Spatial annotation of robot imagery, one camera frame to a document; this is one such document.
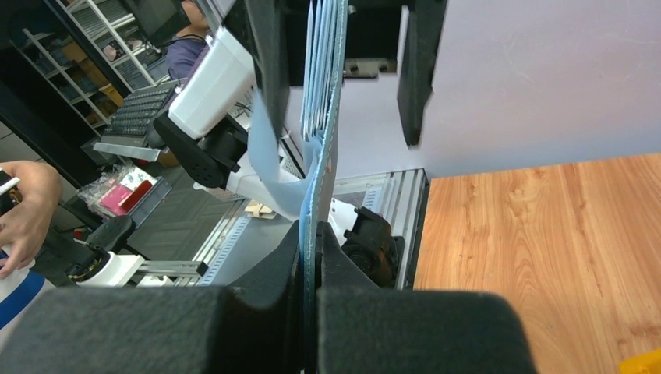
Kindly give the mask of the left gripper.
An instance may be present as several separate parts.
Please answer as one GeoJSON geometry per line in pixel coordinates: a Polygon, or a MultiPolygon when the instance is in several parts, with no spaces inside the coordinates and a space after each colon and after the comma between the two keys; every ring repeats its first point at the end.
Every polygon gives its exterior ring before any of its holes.
{"type": "MultiPolygon", "coordinates": [[[[252,55],[274,134],[285,124],[290,87],[304,85],[310,12],[321,1],[237,0],[223,26],[252,55]]],[[[349,1],[340,81],[377,79],[398,69],[403,9],[408,22],[398,84],[398,110],[408,147],[419,145],[447,11],[447,0],[349,1]]]]}

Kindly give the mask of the person's hand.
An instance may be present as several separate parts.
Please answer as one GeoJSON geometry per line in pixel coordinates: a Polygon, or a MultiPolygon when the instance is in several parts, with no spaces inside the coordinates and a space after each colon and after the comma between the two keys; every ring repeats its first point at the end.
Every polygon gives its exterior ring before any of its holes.
{"type": "Polygon", "coordinates": [[[22,195],[21,203],[1,216],[1,245],[10,246],[9,258],[1,261],[5,279],[29,265],[40,251],[62,197],[62,181],[57,170],[43,162],[9,161],[1,169],[19,179],[22,195]]]}

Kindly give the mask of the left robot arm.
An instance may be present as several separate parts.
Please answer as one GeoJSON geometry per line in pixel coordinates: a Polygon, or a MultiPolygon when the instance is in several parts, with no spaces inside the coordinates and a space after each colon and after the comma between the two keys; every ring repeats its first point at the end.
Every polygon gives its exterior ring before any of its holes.
{"type": "Polygon", "coordinates": [[[363,62],[400,78],[408,146],[419,143],[444,1],[237,1],[154,128],[210,192],[266,204],[299,226],[301,265],[318,280],[312,226],[327,222],[345,255],[394,288],[406,241],[377,212],[334,197],[341,85],[363,62]]]}

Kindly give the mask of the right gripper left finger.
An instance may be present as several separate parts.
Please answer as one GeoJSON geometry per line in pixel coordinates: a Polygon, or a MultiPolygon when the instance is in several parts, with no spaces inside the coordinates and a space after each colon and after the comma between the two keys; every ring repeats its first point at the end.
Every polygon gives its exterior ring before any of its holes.
{"type": "Polygon", "coordinates": [[[4,373],[297,373],[299,227],[227,286],[56,288],[1,354],[4,373]]]}

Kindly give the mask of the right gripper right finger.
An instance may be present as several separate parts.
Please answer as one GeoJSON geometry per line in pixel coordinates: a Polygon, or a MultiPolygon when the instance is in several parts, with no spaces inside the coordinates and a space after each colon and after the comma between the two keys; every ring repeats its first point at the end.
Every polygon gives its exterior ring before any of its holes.
{"type": "Polygon", "coordinates": [[[534,373],[518,314],[499,295],[376,286],[319,224],[320,373],[534,373]]]}

